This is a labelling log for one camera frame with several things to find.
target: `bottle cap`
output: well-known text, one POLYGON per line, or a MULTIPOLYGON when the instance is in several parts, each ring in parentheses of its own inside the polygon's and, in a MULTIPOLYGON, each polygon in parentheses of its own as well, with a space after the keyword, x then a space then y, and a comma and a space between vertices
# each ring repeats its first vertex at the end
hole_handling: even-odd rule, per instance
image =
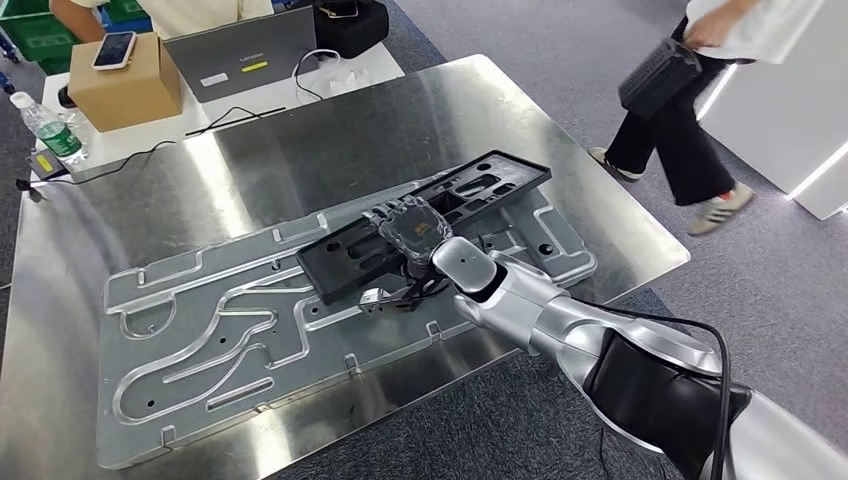
POLYGON ((29 108, 35 105, 35 100, 33 100, 26 92, 13 93, 9 96, 9 100, 11 100, 12 104, 18 108, 29 108))

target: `laptop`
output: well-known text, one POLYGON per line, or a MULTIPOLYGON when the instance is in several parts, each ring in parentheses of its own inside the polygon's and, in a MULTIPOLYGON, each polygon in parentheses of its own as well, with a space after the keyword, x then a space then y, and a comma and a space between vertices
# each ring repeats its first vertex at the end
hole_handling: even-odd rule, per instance
MULTIPOLYGON (((312 6, 163 43, 201 103, 290 78, 303 55, 317 48, 312 6)), ((300 73, 317 68, 318 60, 311 56, 300 73)))

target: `water bottle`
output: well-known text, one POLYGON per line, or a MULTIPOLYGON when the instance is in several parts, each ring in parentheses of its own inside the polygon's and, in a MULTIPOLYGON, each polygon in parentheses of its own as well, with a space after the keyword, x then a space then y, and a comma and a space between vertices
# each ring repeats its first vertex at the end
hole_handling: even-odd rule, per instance
POLYGON ((82 142, 50 109, 35 103, 24 92, 11 95, 10 100, 21 111, 29 131, 47 145, 47 148, 65 165, 76 165, 85 158, 82 142))

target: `stainless steel table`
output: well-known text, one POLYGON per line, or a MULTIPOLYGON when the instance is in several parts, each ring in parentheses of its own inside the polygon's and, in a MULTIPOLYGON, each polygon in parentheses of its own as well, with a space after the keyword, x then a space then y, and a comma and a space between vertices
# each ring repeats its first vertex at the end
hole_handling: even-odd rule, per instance
POLYGON ((0 478, 256 480, 510 354, 505 340, 474 329, 145 464, 95 464, 107 276, 492 149, 552 168, 544 193, 599 259, 578 297, 609 302, 689 259, 483 56, 202 135, 82 188, 24 197, 0 377, 0 478))

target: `person's hand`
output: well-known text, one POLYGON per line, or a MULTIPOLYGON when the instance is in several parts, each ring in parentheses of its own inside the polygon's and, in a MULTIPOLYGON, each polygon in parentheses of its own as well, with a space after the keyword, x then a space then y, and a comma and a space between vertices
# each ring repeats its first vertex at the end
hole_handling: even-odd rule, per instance
POLYGON ((720 47, 740 14, 732 8, 719 7, 695 22, 683 35, 683 43, 695 50, 701 47, 720 47))

